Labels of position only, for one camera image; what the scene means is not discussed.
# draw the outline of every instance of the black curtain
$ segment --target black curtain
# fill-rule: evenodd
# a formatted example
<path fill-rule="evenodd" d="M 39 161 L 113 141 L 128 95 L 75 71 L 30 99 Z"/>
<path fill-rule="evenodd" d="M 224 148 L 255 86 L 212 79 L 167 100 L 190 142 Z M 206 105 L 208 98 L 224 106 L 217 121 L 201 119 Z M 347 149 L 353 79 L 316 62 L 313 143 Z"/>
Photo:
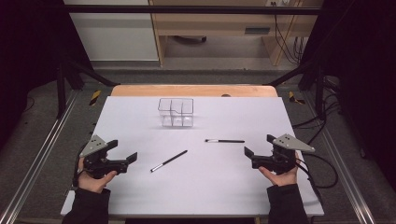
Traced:
<path fill-rule="evenodd" d="M 39 10 L 63 3 L 0 0 L 0 148 L 26 107 L 27 93 L 55 80 L 62 60 L 92 69 L 69 14 Z"/>
<path fill-rule="evenodd" d="M 327 0 L 325 7 L 347 8 L 351 0 Z M 314 55 L 337 17 L 320 16 L 303 62 Z M 368 158 L 374 159 L 396 190 L 396 4 L 356 0 L 326 44 L 320 65 L 339 77 L 341 103 Z"/>

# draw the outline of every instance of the metal rail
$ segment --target metal rail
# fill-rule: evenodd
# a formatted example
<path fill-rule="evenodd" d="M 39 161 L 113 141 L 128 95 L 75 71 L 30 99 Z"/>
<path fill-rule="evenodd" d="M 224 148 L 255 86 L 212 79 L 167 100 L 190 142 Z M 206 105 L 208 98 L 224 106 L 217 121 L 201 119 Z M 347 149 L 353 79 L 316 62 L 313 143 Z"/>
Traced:
<path fill-rule="evenodd" d="M 72 91 L 72 94 L 68 99 L 68 107 L 66 108 L 64 114 L 56 119 L 55 123 L 52 126 L 46 140 L 44 141 L 42 147 L 37 153 L 35 160 L 33 161 L 29 171 L 27 172 L 25 178 L 22 180 L 17 192 L 14 194 L 11 202 L 8 204 L 6 210 L 0 216 L 0 224 L 12 224 L 18 216 L 18 213 L 21 211 L 21 208 L 26 201 L 30 191 L 35 184 L 35 181 L 40 174 L 41 169 L 43 168 L 48 155 L 50 154 L 64 124 L 66 123 L 70 112 L 76 102 L 78 97 L 78 91 Z"/>
<path fill-rule="evenodd" d="M 308 106 L 311 109 L 312 113 L 316 114 L 315 108 L 313 107 L 314 100 L 312 93 L 307 94 L 304 92 L 304 98 L 307 100 Z M 364 201 L 364 198 L 353 178 L 352 173 L 349 172 L 346 163 L 344 162 L 336 144 L 332 140 L 332 136 L 330 135 L 329 130 L 326 127 L 324 127 L 322 131 L 322 136 L 325 145 L 327 145 L 326 148 L 328 149 L 333 165 L 339 172 L 339 177 L 346 191 L 346 195 L 348 196 L 360 223 L 375 224 L 375 219 L 370 211 L 370 208 L 368 207 L 366 201 Z"/>
<path fill-rule="evenodd" d="M 341 10 L 322 7 L 228 7 L 228 6 L 109 6 L 109 5 L 46 5 L 40 10 L 69 13 L 180 13 L 180 14 L 259 14 L 259 15 L 323 15 Z"/>

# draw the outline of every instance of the black sleeve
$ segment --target black sleeve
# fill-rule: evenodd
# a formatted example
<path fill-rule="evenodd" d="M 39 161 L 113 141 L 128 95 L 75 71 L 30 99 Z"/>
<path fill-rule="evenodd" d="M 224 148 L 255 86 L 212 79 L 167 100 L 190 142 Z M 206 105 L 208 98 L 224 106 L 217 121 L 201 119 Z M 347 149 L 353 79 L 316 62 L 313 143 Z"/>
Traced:
<path fill-rule="evenodd" d="M 267 189 L 271 209 L 268 224 L 308 224 L 297 184 Z"/>
<path fill-rule="evenodd" d="M 103 189 L 101 194 L 77 189 L 72 210 L 64 216 L 63 224 L 107 224 L 108 200 L 110 190 Z"/>

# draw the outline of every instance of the white cabinet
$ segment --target white cabinet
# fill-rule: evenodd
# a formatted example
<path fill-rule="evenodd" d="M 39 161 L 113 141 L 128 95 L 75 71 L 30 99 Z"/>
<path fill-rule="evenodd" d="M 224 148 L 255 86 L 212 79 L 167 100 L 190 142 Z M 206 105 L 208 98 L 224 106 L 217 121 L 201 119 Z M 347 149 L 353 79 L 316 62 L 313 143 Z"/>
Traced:
<path fill-rule="evenodd" d="M 67 5 L 148 5 L 147 0 L 64 0 Z M 158 61 L 149 14 L 71 13 L 91 61 Z"/>

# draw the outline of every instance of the transparent organizer box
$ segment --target transparent organizer box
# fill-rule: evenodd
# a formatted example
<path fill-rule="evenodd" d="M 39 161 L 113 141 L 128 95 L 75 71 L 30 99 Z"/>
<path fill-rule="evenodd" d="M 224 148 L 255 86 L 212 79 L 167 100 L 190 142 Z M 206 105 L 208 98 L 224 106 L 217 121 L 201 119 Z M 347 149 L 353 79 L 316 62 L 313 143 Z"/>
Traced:
<path fill-rule="evenodd" d="M 164 127 L 192 127 L 194 101 L 190 98 L 161 98 L 158 111 Z"/>

